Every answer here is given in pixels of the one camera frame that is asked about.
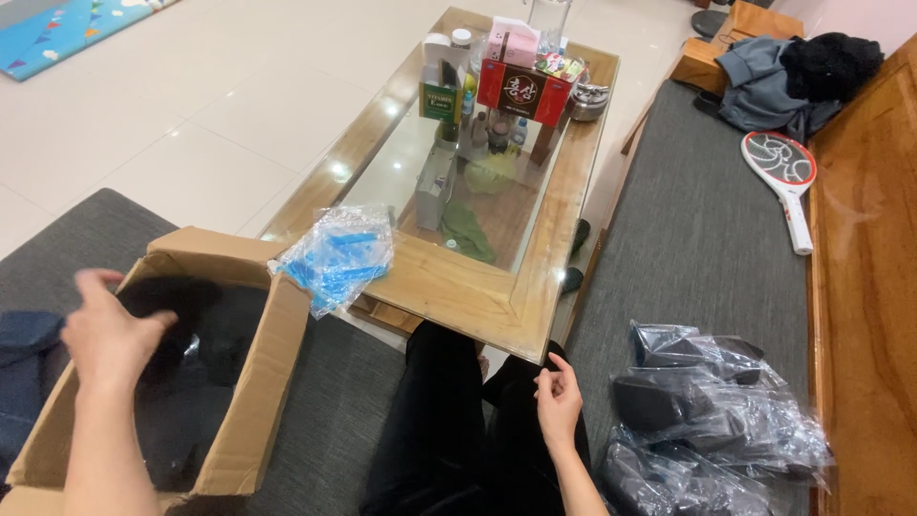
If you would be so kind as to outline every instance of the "white tile floor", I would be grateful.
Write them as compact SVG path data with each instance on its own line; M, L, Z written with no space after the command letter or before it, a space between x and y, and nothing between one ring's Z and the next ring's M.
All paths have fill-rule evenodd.
M523 19L528 9L182 0L22 84L0 76L0 259L101 187L179 226L254 237L449 5ZM690 0L573 2L565 35L622 58L583 210L593 225L623 137L692 35L695 10ZM403 349L404 338L346 319Z

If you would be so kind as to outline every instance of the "pink tissue box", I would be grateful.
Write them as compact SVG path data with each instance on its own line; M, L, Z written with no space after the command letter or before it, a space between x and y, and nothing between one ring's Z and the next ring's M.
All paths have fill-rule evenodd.
M484 59L514 64L523 68L535 66L538 37L540 36L538 31L534 31L535 34L533 35L509 30L498 31L499 29L494 24L494 29L487 38L487 51L484 54Z

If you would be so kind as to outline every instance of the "glass pitcher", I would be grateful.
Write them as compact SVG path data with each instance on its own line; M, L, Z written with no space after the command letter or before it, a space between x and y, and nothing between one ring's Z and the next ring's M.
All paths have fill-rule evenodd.
M564 23L573 0L531 0L532 10L528 14L528 26L541 31L538 41L538 53L557 52L560 48L560 36L563 35Z

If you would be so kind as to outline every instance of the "play mat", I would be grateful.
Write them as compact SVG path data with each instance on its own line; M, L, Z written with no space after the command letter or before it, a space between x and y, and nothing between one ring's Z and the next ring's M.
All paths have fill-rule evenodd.
M22 81L177 0L0 0L0 71Z

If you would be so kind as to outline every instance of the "white wall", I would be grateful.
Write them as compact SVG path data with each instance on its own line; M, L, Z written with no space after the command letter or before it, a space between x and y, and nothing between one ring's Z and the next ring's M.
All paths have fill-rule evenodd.
M917 0L777 0L770 8L802 20L806 38L843 32L878 41L886 56L917 32Z

